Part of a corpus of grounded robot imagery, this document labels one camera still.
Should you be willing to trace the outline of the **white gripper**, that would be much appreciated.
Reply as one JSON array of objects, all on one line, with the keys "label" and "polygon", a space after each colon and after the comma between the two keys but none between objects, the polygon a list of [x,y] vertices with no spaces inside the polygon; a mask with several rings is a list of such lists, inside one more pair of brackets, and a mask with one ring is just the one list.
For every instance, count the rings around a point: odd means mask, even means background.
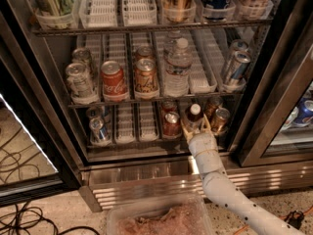
[{"label": "white gripper", "polygon": [[211,134],[211,125],[206,115],[203,115],[202,118],[201,133],[195,136],[192,131],[187,129],[184,122],[181,122],[181,127],[184,137],[189,143],[189,150],[196,161],[199,174],[222,173],[225,168],[218,153],[216,139]]}]

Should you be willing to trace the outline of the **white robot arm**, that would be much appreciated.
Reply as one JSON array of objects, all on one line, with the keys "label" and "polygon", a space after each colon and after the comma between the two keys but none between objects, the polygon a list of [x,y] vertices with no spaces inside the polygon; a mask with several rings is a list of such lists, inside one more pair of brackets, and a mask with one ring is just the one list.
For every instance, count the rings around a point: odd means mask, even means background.
[{"label": "white robot arm", "polygon": [[206,117],[197,123],[183,115],[181,126],[196,161],[203,192],[212,203],[236,214],[258,235],[305,235],[251,201],[229,179]]}]

